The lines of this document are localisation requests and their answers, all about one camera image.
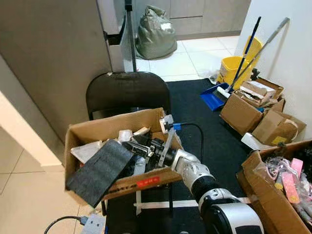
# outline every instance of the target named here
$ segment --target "black cable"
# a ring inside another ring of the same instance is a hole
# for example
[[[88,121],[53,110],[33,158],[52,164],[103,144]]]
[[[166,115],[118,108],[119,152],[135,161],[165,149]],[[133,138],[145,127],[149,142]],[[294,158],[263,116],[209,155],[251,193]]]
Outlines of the black cable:
[[[200,162],[203,163],[203,159],[204,159],[204,133],[203,133],[203,130],[200,128],[199,125],[195,124],[195,123],[180,123],[181,126],[186,126],[186,125],[192,125],[192,126],[195,126],[199,129],[200,131],[200,147],[201,147],[201,150],[200,150]]]
[[[48,231],[50,230],[50,228],[56,224],[57,222],[63,220],[63,219],[67,219],[67,218],[73,218],[73,219],[76,219],[78,221],[80,221],[80,217],[77,217],[77,216],[64,216],[64,217],[61,217],[61,218],[58,218],[57,220],[53,221],[48,227],[47,229],[44,231],[44,234],[47,234]]]

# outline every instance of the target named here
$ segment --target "garbage bag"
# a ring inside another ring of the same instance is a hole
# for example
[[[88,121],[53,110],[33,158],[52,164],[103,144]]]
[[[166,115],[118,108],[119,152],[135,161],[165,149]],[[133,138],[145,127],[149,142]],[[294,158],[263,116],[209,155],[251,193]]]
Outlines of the garbage bag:
[[[144,59],[156,59],[176,50],[176,32],[166,12],[148,5],[138,26],[136,49]]]

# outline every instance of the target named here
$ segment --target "floor tile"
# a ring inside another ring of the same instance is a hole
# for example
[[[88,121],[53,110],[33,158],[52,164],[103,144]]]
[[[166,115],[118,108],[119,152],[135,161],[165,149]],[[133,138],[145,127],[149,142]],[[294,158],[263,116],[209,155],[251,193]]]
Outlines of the floor tile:
[[[231,56],[227,50],[210,50],[189,53],[189,56],[201,77],[208,77],[220,69],[221,60]]]
[[[0,174],[0,194],[2,194],[5,184],[10,177],[10,174]]]
[[[235,49],[228,49],[229,53],[234,56],[234,53],[235,53]]]
[[[177,42],[177,49],[176,49],[176,51],[174,51],[174,54],[186,52],[185,47],[184,47],[182,41],[178,40],[176,42]]]
[[[217,38],[183,40],[182,42],[187,52],[225,49]]]
[[[43,233],[57,218],[78,214],[78,204],[64,192],[63,172],[11,174],[0,207],[0,234]],[[72,234],[75,223],[62,220],[49,234]]]
[[[149,72],[150,63],[145,59],[136,59],[136,69],[138,72]]]
[[[92,213],[102,215],[101,203],[99,203],[95,209],[89,205],[79,207],[78,216],[89,217]],[[83,226],[77,221],[74,234],[80,234],[82,232],[82,229],[83,229]]]
[[[0,173],[11,173],[23,148],[0,127]]]
[[[161,77],[165,82],[170,81],[182,81],[182,80],[194,80],[194,79],[202,79],[198,75],[180,75],[180,76],[162,76]]]
[[[196,74],[187,53],[171,54],[164,58],[150,60],[151,72],[159,76]]]
[[[26,150],[23,151],[14,168],[13,173],[22,172],[42,172],[44,171],[40,163],[34,159]]]
[[[239,36],[218,38],[227,49],[235,49],[237,47]]]

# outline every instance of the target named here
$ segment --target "open cardboard box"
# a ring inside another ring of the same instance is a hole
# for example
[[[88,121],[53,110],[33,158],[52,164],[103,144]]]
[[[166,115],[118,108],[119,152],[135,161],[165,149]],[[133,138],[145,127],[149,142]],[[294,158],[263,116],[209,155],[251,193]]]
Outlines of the open cardboard box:
[[[267,92],[266,89],[261,89],[261,85],[266,86],[270,92]],[[284,90],[282,86],[279,86],[277,84],[274,84],[266,79],[263,78],[258,78],[256,81],[245,81],[240,89],[247,91],[250,90],[252,94],[258,94],[258,95],[263,95],[262,100],[256,101],[255,99],[249,99],[246,96],[243,96],[242,98],[251,104],[252,106],[259,107],[261,106],[264,102],[268,101],[269,99],[278,99]]]
[[[262,144],[275,146],[279,142],[292,142],[305,127],[304,122],[293,116],[270,110],[253,131],[253,136]]]
[[[278,103],[274,104],[271,109],[282,112],[284,105],[285,100],[282,98]],[[243,136],[245,133],[251,132],[256,128],[263,118],[264,113],[257,110],[243,100],[242,96],[234,92],[224,105],[220,116]]]
[[[165,113],[163,109],[158,108],[70,125],[65,138],[65,182],[75,173],[79,166],[78,159],[70,153],[71,148],[93,141],[105,141],[107,139],[117,138],[119,130],[130,129],[133,132],[136,132],[142,127],[151,127],[153,138],[157,137],[162,140],[166,140],[167,135],[163,135],[159,124],[159,120],[164,116]],[[182,149],[177,135],[173,138],[172,147],[175,149]],[[181,179],[180,174],[172,171],[169,167],[154,169],[141,175],[130,176],[117,180],[109,189],[108,194],[103,197],[103,200]],[[86,202],[73,191],[69,191],[66,188],[65,190],[79,204],[86,204]]]
[[[312,140],[287,144],[285,157],[293,158],[293,153],[312,144]],[[243,171],[237,179],[252,202],[261,222],[269,234],[310,234],[302,219],[285,195],[274,187],[274,181],[265,171],[263,161],[278,147],[263,151],[253,151],[242,164]]]

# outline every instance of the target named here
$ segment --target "pink object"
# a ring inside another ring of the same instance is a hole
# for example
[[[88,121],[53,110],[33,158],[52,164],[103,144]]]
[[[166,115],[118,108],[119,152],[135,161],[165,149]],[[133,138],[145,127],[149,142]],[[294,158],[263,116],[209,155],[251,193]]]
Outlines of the pink object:
[[[300,199],[294,185],[293,174],[290,172],[283,172],[282,181],[288,201],[290,203],[299,203]]]
[[[302,171],[302,166],[303,166],[303,161],[297,159],[297,158],[293,158],[292,159],[292,163],[291,163],[291,168],[293,168],[294,170],[297,171],[298,174],[298,178],[300,178],[300,174]]]

